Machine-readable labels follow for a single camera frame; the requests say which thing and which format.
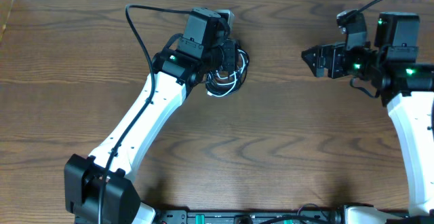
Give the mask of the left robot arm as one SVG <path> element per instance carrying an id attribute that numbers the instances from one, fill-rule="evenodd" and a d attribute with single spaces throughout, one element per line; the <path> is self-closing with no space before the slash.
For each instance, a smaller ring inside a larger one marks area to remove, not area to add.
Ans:
<path id="1" fill-rule="evenodd" d="M 195 7 L 186 14 L 184 32 L 147 57 L 146 83 L 116 128 L 87 157 L 66 163 L 65 206 L 76 223 L 152 223 L 157 211 L 142 202 L 134 181 L 164 123 L 200 83 L 217 98 L 241 85 L 246 61 L 230 37 L 233 12 Z"/>

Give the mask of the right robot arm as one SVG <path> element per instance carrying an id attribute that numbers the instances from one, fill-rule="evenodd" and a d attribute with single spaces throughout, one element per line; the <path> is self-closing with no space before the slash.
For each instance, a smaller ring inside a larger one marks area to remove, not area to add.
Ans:
<path id="1" fill-rule="evenodd" d="M 400 217 L 370 205 L 344 205 L 333 223 L 433 222 L 433 65 L 416 61 L 420 18 L 414 13 L 382 12 L 374 49 L 367 40 L 364 15 L 355 10 L 340 13 L 343 42 L 316 45 L 301 58 L 315 77 L 336 79 L 347 75 L 368 81 L 374 98 L 395 127 L 409 189 L 408 215 Z"/>

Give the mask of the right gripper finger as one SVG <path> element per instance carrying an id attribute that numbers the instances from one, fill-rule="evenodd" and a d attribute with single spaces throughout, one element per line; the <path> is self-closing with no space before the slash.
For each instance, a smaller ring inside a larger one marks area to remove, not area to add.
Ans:
<path id="1" fill-rule="evenodd" d="M 310 68 L 312 74 L 315 77 L 323 77 L 324 76 L 324 66 L 321 64 L 318 59 L 310 59 L 310 58 L 303 58 L 304 62 L 308 65 Z"/>
<path id="2" fill-rule="evenodd" d="M 302 51 L 301 57 L 304 61 L 318 61 L 318 58 L 321 56 L 322 46 L 316 45 L 311 47 L 305 51 Z"/>

